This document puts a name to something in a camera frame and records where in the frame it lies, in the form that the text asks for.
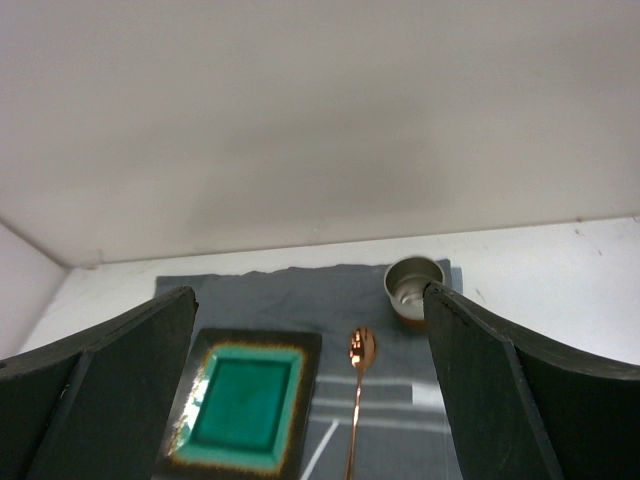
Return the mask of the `metal cup with cork base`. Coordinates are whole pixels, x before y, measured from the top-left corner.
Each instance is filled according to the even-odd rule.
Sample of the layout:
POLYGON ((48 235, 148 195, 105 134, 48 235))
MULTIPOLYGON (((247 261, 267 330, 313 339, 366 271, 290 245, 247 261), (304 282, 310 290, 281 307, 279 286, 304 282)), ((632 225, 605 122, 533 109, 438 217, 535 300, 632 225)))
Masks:
POLYGON ((445 279, 443 268, 427 257, 406 257, 390 265, 384 275, 384 288, 399 321, 413 330, 426 330, 424 290, 430 282, 443 283, 445 279))

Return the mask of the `grey striped cloth napkin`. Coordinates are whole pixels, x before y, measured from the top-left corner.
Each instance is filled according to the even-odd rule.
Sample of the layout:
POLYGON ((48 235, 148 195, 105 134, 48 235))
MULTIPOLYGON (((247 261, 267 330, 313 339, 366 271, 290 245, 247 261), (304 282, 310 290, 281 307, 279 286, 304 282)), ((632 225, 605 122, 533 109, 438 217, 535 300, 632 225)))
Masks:
POLYGON ((363 382, 357 434, 358 479, 458 479, 461 476, 427 337, 402 325, 383 287, 385 266, 289 268, 244 275, 160 276, 155 292, 194 289, 194 328, 308 331, 322 350, 300 476, 345 474, 356 390, 350 333, 377 339, 363 382))

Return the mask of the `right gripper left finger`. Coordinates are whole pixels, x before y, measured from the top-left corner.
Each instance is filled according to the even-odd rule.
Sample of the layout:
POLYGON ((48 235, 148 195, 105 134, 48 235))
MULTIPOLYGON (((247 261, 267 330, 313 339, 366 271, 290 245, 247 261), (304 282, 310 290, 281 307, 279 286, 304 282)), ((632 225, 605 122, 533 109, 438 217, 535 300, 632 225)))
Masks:
POLYGON ((2 360, 2 478, 150 478, 197 309, 179 287, 2 360))

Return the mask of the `green square ceramic plate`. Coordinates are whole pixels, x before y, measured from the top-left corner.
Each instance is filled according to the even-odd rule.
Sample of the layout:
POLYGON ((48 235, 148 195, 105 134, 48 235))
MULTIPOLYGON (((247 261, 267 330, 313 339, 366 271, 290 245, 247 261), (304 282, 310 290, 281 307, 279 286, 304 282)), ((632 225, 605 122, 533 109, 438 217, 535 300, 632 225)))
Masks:
POLYGON ((201 329, 154 478, 298 478, 321 349, 313 332, 201 329))

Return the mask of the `copper spoon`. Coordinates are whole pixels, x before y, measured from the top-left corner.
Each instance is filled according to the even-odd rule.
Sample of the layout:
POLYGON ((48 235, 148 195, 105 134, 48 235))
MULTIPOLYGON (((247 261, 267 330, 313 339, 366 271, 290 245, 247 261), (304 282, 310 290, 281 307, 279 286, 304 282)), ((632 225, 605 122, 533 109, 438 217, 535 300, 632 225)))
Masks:
POLYGON ((366 327, 356 328, 351 334, 349 344, 349 357, 351 365, 357 372, 357 380, 352 412, 351 436, 345 471, 345 478, 347 480, 351 480, 354 477, 355 449, 361 409, 363 377, 366 371, 375 362, 376 354, 377 345, 374 332, 370 328, 366 327))

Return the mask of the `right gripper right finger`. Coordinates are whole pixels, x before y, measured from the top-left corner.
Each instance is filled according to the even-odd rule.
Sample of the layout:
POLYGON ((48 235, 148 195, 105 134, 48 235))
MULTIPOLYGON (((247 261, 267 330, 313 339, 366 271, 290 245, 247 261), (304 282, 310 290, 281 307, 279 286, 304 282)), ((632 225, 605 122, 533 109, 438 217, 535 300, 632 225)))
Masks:
POLYGON ((466 479, 636 479, 639 368, 423 292, 431 356, 466 479))

